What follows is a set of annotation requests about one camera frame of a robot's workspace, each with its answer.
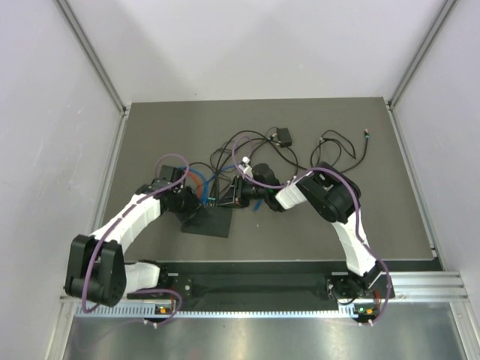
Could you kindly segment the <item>black network switch box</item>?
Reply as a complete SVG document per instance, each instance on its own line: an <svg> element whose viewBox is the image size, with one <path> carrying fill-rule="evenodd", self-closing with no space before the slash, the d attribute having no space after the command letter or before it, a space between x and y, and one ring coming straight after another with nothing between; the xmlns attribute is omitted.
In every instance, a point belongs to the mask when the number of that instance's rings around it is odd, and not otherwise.
<svg viewBox="0 0 480 360"><path fill-rule="evenodd" d="M231 208L202 207L196 215L181 225L183 233L200 236L228 238L233 216Z"/></svg>

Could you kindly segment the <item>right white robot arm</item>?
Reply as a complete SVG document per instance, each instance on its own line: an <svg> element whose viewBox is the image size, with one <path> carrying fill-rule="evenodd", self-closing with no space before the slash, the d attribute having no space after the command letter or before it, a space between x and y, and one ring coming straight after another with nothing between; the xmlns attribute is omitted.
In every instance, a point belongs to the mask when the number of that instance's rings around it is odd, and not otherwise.
<svg viewBox="0 0 480 360"><path fill-rule="evenodd" d="M378 285L383 269L371 253L362 225L358 186L326 162L281 184L265 163L249 165L244 157L236 167L226 193L218 206L242 209L252 200L262 200L274 212L285 212L309 203L325 221L332 224L346 256L346 267L352 277L351 290L361 297L369 296Z"/></svg>

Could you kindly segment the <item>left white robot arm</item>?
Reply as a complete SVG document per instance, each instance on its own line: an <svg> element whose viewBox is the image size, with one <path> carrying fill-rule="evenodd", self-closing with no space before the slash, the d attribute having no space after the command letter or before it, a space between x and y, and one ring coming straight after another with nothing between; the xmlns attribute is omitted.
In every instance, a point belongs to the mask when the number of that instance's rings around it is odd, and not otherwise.
<svg viewBox="0 0 480 360"><path fill-rule="evenodd" d="M169 212L181 223L194 218L203 207L195 190L185 181L189 168L162 166L154 179L138 188L127 205L101 228L77 235L70 244L64 291L80 299L82 311L113 307L131 293L146 290L165 296L170 279L151 260L125 262L126 250L152 222Z"/></svg>

